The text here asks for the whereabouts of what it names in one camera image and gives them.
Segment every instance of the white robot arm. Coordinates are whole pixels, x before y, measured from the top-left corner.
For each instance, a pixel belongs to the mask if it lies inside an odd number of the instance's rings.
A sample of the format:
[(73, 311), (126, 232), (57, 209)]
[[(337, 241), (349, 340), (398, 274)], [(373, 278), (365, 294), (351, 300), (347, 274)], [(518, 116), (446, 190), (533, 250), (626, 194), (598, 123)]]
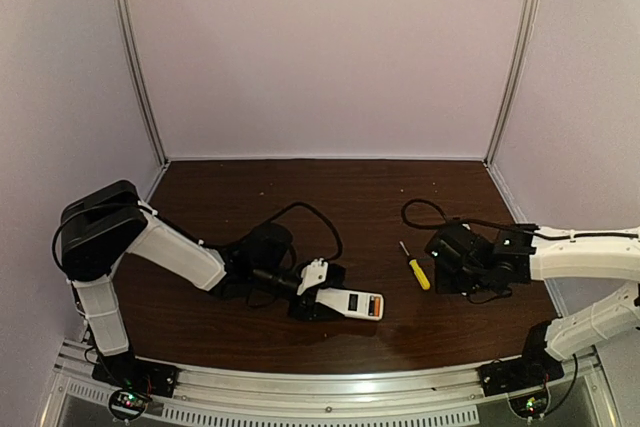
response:
[[(302, 203), (292, 204), (279, 215), (299, 206), (330, 225), (316, 209)], [(135, 359), (112, 284), (113, 266), (124, 254), (144, 257), (215, 297), (248, 296), (254, 288), (266, 291), (288, 300), (289, 316), (302, 321), (382, 318), (383, 297), (345, 289), (345, 269), (331, 261), (316, 259), (294, 269), (281, 268), (283, 258), (291, 252), (293, 236), (272, 220), (236, 242), (214, 248), (159, 217), (127, 181), (69, 205), (54, 235), (52, 251), (91, 329), (98, 368), (103, 371), (99, 380), (121, 387), (126, 384), (136, 392), (147, 390), (150, 382), (156, 395), (170, 396), (173, 391), (175, 372), (167, 374), (165, 366)], [(336, 240), (340, 252), (341, 242)]]
[[(561, 277), (626, 281), (574, 315), (532, 327), (522, 358), (482, 366), (487, 395), (539, 385), (544, 376), (560, 378), (563, 360), (640, 327), (640, 228), (587, 232), (446, 218), (443, 224), (423, 226), (407, 220), (406, 208), (403, 219), (413, 227), (436, 230), (425, 250), (435, 261), (438, 293), (461, 293), (471, 299), (491, 291), (495, 297), (488, 300), (493, 300), (509, 297), (512, 283)], [(490, 242), (472, 232), (469, 224), (497, 229), (498, 235)]]
[(589, 277), (627, 281), (616, 292), (586, 309), (551, 322), (545, 336), (546, 351), (551, 357), (569, 359), (586, 347), (640, 326), (640, 228), (616, 232), (636, 235), (636, 238), (580, 237), (581, 232), (549, 227), (537, 232), (546, 237), (568, 236), (569, 239), (533, 238), (531, 245), (536, 251), (530, 257), (531, 280)]

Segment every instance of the wire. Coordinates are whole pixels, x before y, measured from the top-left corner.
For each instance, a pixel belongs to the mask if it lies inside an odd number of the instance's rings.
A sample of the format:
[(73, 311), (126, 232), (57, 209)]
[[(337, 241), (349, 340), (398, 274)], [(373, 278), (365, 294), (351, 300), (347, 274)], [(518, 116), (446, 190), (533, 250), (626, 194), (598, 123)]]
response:
[(578, 379), (578, 357), (576, 356), (576, 354), (573, 354), (573, 368), (574, 368), (573, 379), (571, 379), (571, 384), (569, 385), (569, 389), (564, 394), (564, 397), (560, 399), (560, 402), (558, 402), (555, 406), (553, 406), (547, 412), (545, 412), (544, 414), (545, 417), (553, 414), (556, 410), (562, 407), (562, 404), (564, 404), (566, 400), (569, 398), (569, 394), (571, 394), (571, 392), (573, 391), (573, 387), (576, 385), (576, 380)]
[[(174, 224), (173, 222), (171, 222), (166, 217), (162, 217), (158, 213), (152, 213), (152, 215), (155, 215), (156, 219), (160, 220), (161, 222), (164, 222), (169, 227), (171, 227), (173, 230), (175, 230), (179, 234), (181, 234), (184, 237), (186, 237), (187, 239), (189, 239), (191, 242), (200, 245), (200, 239), (198, 239), (195, 235), (191, 235), (189, 232), (184, 230), (182, 227), (180, 227), (179, 225)], [(215, 249), (217, 246), (215, 246), (214, 244), (203, 243), (202, 247), (204, 247), (205, 249)]]
[(322, 223), (324, 223), (324, 225), (326, 225), (327, 228), (331, 231), (331, 234), (333, 235), (333, 238), (335, 239), (335, 242), (336, 242), (336, 253), (333, 254), (331, 257), (327, 257), (325, 260), (329, 262), (333, 260), (338, 260), (342, 256), (342, 252), (343, 252), (342, 239), (340, 238), (340, 233), (338, 232), (338, 229), (336, 229), (336, 227), (333, 225), (333, 222), (331, 222), (326, 215), (324, 215), (314, 206), (307, 204), (306, 202), (294, 202), (292, 204), (287, 205), (284, 209), (276, 212), (274, 215), (272, 215), (267, 220), (262, 222), (261, 225), (269, 224), (279, 219), (280, 217), (288, 213), (290, 210), (293, 210), (297, 207), (306, 209), (309, 212), (311, 212), (313, 215), (319, 218), (322, 221)]
[(84, 351), (84, 354), (82, 354), (82, 355), (83, 355), (83, 357), (84, 357), (84, 360), (86, 360), (88, 363), (90, 363), (90, 364), (92, 364), (92, 365), (100, 365), (100, 364), (98, 364), (97, 362), (92, 362), (92, 361), (90, 361), (90, 360), (89, 360), (89, 358), (87, 357), (87, 355), (89, 354), (89, 352), (91, 352), (92, 350), (96, 350), (96, 346), (95, 346), (95, 345), (94, 345), (94, 346), (92, 346), (92, 347), (89, 347), (87, 350), (85, 350), (85, 351)]
[(549, 415), (549, 406), (551, 405), (551, 391), (547, 388), (547, 382), (545, 381), (544, 383), (544, 390), (547, 392), (547, 407), (544, 409), (544, 412), (542, 413), (542, 416), (540, 417), (541, 420), (544, 420), (544, 418)]
[(471, 298), (471, 294), (467, 294), (465, 295), (465, 298), (467, 299), (467, 301), (470, 304), (473, 305), (483, 305), (483, 304), (488, 304), (489, 302), (493, 302), (494, 300), (499, 300), (499, 299), (508, 299), (509, 297), (511, 297), (513, 295), (513, 291), (510, 288), (507, 288), (507, 292), (505, 294), (496, 294), (493, 297), (489, 297), (488, 299), (485, 300), (481, 300), (479, 302), (474, 301)]
[[(151, 402), (153, 399), (151, 398), (150, 395), (145, 395), (142, 392), (138, 392), (137, 390), (135, 390), (134, 388), (132, 388), (131, 386), (127, 386), (124, 385), (124, 383), (122, 383), (121, 381), (119, 381), (118, 379), (116, 379), (116, 377), (111, 373), (111, 371), (109, 370), (109, 368), (107, 367), (107, 364), (105, 363), (104, 359), (103, 359), (103, 354), (95, 347), (90, 347), (88, 348), (86, 352), (88, 352), (89, 350), (95, 349), (96, 350), (96, 355), (98, 357), (98, 362), (100, 363), (99, 365), (104, 369), (105, 373), (107, 374), (107, 376), (113, 381), (113, 383), (115, 385), (117, 385), (118, 387), (120, 387), (120, 389), (124, 392), (127, 393), (131, 393), (134, 394), (138, 397), (140, 397), (142, 400), (144, 400), (145, 402)], [(151, 379), (149, 377), (147, 377), (148, 380), (148, 386), (150, 385)]]
[[(440, 224), (418, 224), (416, 222), (409, 220), (409, 217), (407, 216), (407, 210), (409, 209), (409, 207), (415, 204), (423, 204), (423, 205), (430, 206), (431, 208), (436, 210), (438, 214), (440, 214), (440, 216), (445, 220), (445, 222)], [(425, 199), (411, 199), (407, 201), (402, 206), (402, 209), (400, 210), (400, 216), (402, 217), (402, 222), (404, 224), (408, 225), (411, 228), (419, 229), (419, 230), (439, 230), (445, 227), (450, 227), (452, 225), (469, 224), (469, 225), (480, 225), (483, 227), (489, 227), (496, 230), (504, 230), (504, 231), (513, 232), (516, 234), (533, 235), (534, 237), (538, 237), (543, 240), (570, 240), (572, 238), (578, 239), (578, 238), (584, 238), (584, 237), (620, 237), (624, 239), (639, 238), (638, 234), (631, 234), (626, 232), (579, 232), (573, 236), (571, 235), (553, 236), (553, 235), (545, 235), (535, 230), (528, 230), (515, 225), (500, 224), (497, 222), (489, 222), (487, 220), (482, 220), (482, 219), (471, 219), (471, 218), (449, 219), (444, 213), (444, 210), (438, 204)]]

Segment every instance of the white backdrop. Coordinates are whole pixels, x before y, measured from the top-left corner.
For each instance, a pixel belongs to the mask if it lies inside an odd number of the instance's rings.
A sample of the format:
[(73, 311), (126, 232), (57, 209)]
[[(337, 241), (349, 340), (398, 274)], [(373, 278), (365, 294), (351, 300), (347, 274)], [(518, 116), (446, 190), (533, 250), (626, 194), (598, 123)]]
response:
[(0, 0), (0, 425), (34, 425), (81, 325), (51, 237), (68, 203), (158, 172), (113, 0)]
[(482, 158), (522, 0), (130, 0), (167, 153)]
[[(640, 225), (640, 0), (540, 0), (497, 168), (528, 220)], [(563, 280), (570, 311), (613, 282)], [(622, 411), (640, 425), (640, 332), (600, 350)]]

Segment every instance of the brown tabletop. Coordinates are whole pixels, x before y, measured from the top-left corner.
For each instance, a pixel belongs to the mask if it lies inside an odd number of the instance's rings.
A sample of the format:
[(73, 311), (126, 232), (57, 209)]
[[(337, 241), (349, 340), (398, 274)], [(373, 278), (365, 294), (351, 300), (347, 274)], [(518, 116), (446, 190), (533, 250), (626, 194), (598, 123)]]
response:
[[(425, 369), (519, 354), (529, 328), (555, 317), (544, 284), (516, 286), (512, 298), (478, 306), (422, 291), (398, 247), (404, 240), (424, 257), (431, 235), (402, 224), (400, 208), (412, 197), (434, 200), (449, 215), (511, 221), (480, 162), (172, 163), (151, 204), (208, 242), (235, 240), (293, 201), (316, 206), (343, 238), (339, 263), (347, 268), (346, 286), (384, 294), (385, 316), (379, 323), (302, 323), (286, 316), (282, 300), (261, 309), (244, 299), (221, 301), (127, 256), (115, 285), (136, 353), (207, 367), (313, 374)], [(427, 209), (412, 212), (417, 221), (439, 221)], [(334, 252), (331, 234), (309, 213), (292, 211), (279, 222), (293, 232), (299, 260)], [(432, 263), (422, 265), (433, 280)]]

